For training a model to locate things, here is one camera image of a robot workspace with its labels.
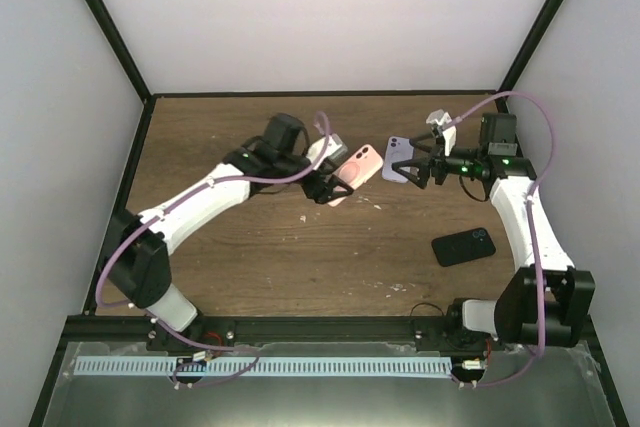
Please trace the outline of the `lavender phone case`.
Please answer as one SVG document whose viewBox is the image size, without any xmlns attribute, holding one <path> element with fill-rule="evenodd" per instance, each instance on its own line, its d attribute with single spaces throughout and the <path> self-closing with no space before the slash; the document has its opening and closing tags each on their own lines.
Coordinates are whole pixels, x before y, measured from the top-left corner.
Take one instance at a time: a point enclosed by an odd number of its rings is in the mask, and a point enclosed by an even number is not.
<svg viewBox="0 0 640 427">
<path fill-rule="evenodd" d="M 408 161 L 413 159 L 414 148 L 411 146 L 409 140 L 404 137 L 391 136 L 387 141 L 387 146 L 384 155 L 384 162 L 382 167 L 381 176 L 384 180 L 405 184 L 408 179 L 395 172 L 392 165 L 395 162 Z"/>
</svg>

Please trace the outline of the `pink phone case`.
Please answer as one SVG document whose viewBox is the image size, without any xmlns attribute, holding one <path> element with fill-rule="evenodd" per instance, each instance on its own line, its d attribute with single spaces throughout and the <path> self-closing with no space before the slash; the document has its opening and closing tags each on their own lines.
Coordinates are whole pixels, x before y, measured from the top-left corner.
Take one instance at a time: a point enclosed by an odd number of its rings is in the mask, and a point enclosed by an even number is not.
<svg viewBox="0 0 640 427">
<path fill-rule="evenodd" d="M 383 158 L 369 144 L 363 145 L 346 161 L 349 162 L 349 181 L 344 182 L 357 190 L 371 177 L 373 177 L 383 166 Z"/>
</svg>

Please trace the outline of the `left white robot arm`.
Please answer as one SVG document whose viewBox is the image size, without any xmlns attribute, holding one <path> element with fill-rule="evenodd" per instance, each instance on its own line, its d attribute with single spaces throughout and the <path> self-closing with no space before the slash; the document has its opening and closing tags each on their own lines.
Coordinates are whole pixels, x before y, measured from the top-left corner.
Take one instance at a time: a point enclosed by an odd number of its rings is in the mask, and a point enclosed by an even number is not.
<svg viewBox="0 0 640 427">
<path fill-rule="evenodd" d="M 110 220 L 105 258 L 95 290 L 106 306 L 103 288 L 111 282 L 123 304 L 145 311 L 181 350 L 196 349 L 204 339 L 201 313 L 174 285 L 170 257 L 201 227 L 265 188 L 298 184 L 305 195 L 326 204 L 352 194 L 337 179 L 338 160 L 348 149 L 318 112 L 314 124 L 321 137 L 311 141 L 299 119 L 279 113 L 262 134 L 226 154 L 212 171 L 173 198 L 139 213 L 122 210 Z"/>
</svg>

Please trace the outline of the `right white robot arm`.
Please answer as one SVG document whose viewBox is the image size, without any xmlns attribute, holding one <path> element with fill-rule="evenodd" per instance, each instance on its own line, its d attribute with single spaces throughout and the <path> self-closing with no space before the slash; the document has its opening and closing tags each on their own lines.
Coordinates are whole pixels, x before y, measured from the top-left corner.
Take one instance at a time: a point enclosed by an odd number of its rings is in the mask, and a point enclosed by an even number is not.
<svg viewBox="0 0 640 427">
<path fill-rule="evenodd" d="M 423 157 L 396 161 L 393 170 L 419 188 L 444 183 L 450 175 L 482 184 L 507 234 L 515 274 L 496 300 L 458 299 L 459 315 L 444 325 L 447 343 L 472 346 L 480 333 L 505 342 L 544 348 L 573 347 L 580 339 L 595 292 L 592 274 L 575 267 L 561 247 L 541 204 L 541 175 L 517 154 L 517 119 L 488 113 L 481 118 L 478 145 L 456 144 L 448 112 L 426 120 L 427 133 L 409 144 Z"/>
</svg>

